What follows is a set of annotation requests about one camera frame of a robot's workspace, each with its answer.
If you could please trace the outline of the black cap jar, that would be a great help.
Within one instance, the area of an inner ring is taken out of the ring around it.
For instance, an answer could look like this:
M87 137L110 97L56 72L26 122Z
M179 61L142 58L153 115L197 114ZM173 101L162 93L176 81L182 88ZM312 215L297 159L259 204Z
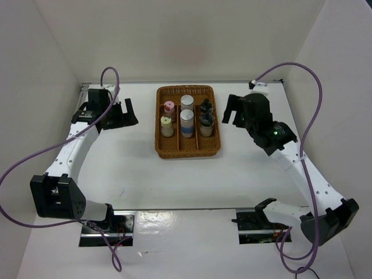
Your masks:
M209 99L204 99L199 109L201 113L213 113L213 105Z
M200 121L200 132L201 136L209 137L211 136L214 129L214 116L211 113L203 113L199 117Z

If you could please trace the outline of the black cap jar front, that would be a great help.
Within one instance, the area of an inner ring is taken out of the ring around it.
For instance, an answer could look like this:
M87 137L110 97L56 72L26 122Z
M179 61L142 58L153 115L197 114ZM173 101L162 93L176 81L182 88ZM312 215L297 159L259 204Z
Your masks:
M200 121L200 132L201 136L209 137L211 136L214 129L214 116L211 113L203 113L199 117Z

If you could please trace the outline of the pink cap spice bottle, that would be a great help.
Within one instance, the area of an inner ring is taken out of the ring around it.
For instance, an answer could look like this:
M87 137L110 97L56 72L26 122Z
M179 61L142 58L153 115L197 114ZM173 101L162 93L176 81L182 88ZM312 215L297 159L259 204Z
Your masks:
M166 101L164 103L164 116L170 118L172 122L176 121L176 110L174 102Z

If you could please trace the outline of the yellow cap spice bottle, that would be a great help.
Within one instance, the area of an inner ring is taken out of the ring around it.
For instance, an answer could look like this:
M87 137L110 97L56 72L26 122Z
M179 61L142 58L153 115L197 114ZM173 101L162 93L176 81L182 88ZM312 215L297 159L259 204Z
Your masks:
M174 134L172 119L167 116L162 116L160 119L161 134L166 138L170 138Z

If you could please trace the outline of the silver cap blue label bottle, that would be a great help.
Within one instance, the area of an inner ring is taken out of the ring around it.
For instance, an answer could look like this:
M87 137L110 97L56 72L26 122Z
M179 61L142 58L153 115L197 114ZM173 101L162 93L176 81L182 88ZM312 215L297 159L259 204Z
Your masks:
M194 110L194 98L191 95L183 95L181 97L181 111L183 110Z

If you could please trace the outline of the grey cap blue label bottle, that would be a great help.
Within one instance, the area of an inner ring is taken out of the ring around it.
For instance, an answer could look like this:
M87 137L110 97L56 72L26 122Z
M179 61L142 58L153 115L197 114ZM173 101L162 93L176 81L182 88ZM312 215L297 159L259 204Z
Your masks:
M194 113L190 109L184 109L180 113L181 135L185 138L192 137L194 133Z

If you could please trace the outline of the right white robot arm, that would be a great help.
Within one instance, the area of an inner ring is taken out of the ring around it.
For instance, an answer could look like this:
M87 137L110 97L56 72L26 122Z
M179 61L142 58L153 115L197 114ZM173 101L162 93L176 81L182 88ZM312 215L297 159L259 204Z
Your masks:
M298 228L309 242L322 246L350 225L359 205L328 183L300 150L301 143L290 127L273 119L270 102L263 94L229 95L223 123L229 122L232 112L236 112L233 125L248 131L254 143L293 180L307 202L307 206L299 207L268 198L255 206L257 226L268 228L281 223Z

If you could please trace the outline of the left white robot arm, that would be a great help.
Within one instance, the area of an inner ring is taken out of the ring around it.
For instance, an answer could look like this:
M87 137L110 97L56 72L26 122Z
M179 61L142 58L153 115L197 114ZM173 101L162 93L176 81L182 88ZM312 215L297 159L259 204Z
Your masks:
M87 200L77 183L88 151L101 131L138 124L131 99L124 101L126 113L118 99L112 100L107 89L88 90L88 100L72 117L69 143L62 146L43 175L32 177L30 188L39 217L88 220L105 233L114 229L112 205Z

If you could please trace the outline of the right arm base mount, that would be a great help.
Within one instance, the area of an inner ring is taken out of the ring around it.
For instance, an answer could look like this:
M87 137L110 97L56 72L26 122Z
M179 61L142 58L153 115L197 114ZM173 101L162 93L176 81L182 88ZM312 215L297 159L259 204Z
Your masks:
M275 243L288 229L288 226L280 223L261 223L253 209L237 210L231 222L237 225L241 245Z

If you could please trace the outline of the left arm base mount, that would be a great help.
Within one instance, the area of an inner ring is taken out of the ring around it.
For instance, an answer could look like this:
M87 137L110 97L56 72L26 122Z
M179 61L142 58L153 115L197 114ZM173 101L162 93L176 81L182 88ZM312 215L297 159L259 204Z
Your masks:
M113 224L104 227L105 237L112 247L132 246L135 224L135 211L115 210ZM101 234L89 225L83 225L81 228L79 247L102 247L106 243Z

